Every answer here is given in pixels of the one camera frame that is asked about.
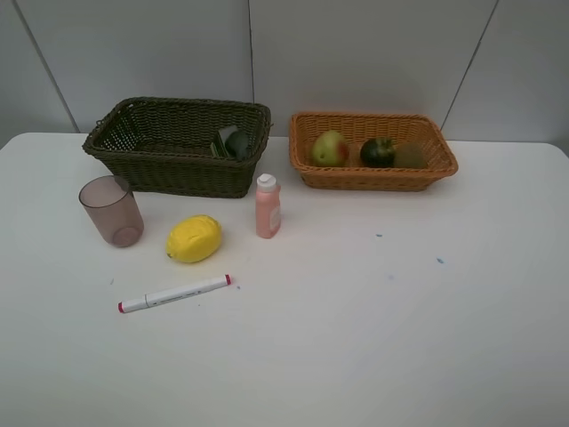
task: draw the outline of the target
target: plastic cup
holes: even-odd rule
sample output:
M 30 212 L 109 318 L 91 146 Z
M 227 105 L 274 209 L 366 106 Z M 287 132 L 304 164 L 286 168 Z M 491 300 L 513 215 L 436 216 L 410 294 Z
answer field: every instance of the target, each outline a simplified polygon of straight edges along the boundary
M 120 176 L 101 176 L 79 192 L 79 201 L 100 235 L 116 247 L 138 242 L 144 222 L 131 186 Z

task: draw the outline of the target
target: wicker basket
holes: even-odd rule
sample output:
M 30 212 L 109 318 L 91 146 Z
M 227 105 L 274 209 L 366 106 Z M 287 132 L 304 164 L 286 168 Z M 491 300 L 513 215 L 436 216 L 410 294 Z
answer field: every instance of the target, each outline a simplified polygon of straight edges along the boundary
M 345 167 L 318 167 L 310 158 L 312 144 L 329 130 L 340 132 L 349 144 Z M 370 138 L 390 137 L 395 146 L 421 145 L 426 169 L 369 168 L 359 151 Z M 458 164 L 437 125 L 425 116 L 402 114 L 299 113 L 290 129 L 290 158 L 302 180 L 316 189 L 383 189 L 421 191 L 458 170 Z
M 242 161 L 213 157 L 216 133 L 236 125 L 249 136 Z M 83 148 L 132 189 L 202 197 L 243 197 L 267 146 L 270 110 L 233 101 L 131 98 L 89 133 Z

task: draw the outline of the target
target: pink bottle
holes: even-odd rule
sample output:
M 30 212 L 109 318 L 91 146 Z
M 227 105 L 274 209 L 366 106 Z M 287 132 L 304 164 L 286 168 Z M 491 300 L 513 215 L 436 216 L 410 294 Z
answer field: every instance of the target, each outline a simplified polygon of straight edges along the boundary
M 257 235 L 272 238 L 281 227 L 281 201 L 278 193 L 281 186 L 273 175 L 264 173 L 257 178 L 255 212 L 257 215 Z

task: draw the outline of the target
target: white wall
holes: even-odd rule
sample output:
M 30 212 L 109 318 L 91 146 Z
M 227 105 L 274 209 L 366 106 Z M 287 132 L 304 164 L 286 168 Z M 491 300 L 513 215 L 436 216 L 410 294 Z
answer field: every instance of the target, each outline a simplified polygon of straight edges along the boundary
M 25 132 L 74 132 L 12 3 L 0 1 L 0 148 Z
M 246 0 L 19 0 L 81 131 L 132 96 L 252 101 Z
M 569 152 L 569 2 L 501 0 L 443 129 Z
M 251 0 L 255 100 L 446 116 L 495 0 Z

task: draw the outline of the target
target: marker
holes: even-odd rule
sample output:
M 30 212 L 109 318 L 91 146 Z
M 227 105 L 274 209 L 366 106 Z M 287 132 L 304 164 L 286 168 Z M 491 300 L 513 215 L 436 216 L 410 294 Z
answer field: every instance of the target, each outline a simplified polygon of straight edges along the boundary
M 118 304 L 118 310 L 121 313 L 128 313 L 136 310 L 149 309 L 150 307 L 156 307 L 157 305 L 166 304 L 167 302 L 178 301 L 183 298 L 189 298 L 190 296 L 210 292 L 227 285 L 231 285 L 229 274 L 220 278 L 203 280 L 189 286 L 175 287 L 174 289 L 166 289 L 165 291 L 146 294 L 143 298 L 122 301 Z

